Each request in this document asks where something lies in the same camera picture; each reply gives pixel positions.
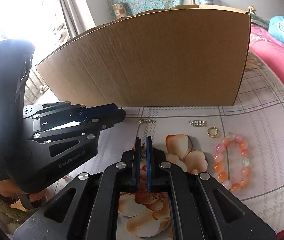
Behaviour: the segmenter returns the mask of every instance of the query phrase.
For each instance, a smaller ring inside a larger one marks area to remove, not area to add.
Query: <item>brown cardboard box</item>
[[[87,107],[230,106],[250,40],[250,15],[178,6],[88,30],[37,70],[61,101]]]

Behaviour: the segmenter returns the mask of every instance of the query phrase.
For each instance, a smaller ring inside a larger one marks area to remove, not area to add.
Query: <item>gold ring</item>
[[[210,134],[210,130],[215,130],[216,133],[215,134]],[[214,126],[214,127],[210,127],[207,131],[206,131],[207,135],[210,137],[217,137],[218,136],[218,129]]]

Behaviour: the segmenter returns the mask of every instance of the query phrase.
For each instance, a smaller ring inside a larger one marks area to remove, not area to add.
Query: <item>human hand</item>
[[[44,194],[46,192],[46,189],[42,190],[39,193],[30,194],[29,195],[29,201],[34,202],[36,200],[40,200],[42,197],[44,197]],[[0,181],[0,195],[3,197],[11,197],[15,200],[18,200],[17,194],[25,194],[23,190],[21,190],[13,181],[10,179],[2,180]]]

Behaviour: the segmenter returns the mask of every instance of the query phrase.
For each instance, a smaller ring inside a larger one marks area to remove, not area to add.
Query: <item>beaded bracelet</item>
[[[227,179],[227,173],[224,171],[224,164],[223,164],[223,159],[224,155],[223,152],[226,150],[226,147],[229,146],[231,141],[235,141],[236,143],[239,144],[239,149],[240,149],[240,154],[243,157],[242,159],[242,164],[243,167],[241,169],[241,179],[239,183],[231,183]],[[249,175],[251,173],[251,169],[248,167],[249,166],[249,158],[248,156],[250,155],[250,152],[247,149],[248,143],[247,141],[244,140],[243,135],[240,133],[231,133],[229,132],[227,134],[227,137],[223,137],[221,139],[221,143],[219,143],[215,147],[215,155],[214,155],[214,161],[215,165],[213,167],[213,170],[218,174],[217,180],[230,192],[233,194],[237,194],[240,192],[242,187],[246,187],[250,183]]]

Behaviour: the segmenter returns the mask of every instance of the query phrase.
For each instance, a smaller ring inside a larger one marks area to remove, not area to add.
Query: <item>gray curtain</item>
[[[83,32],[83,27],[78,20],[72,0],[58,0],[58,2],[60,3],[63,11],[69,37],[72,39]]]

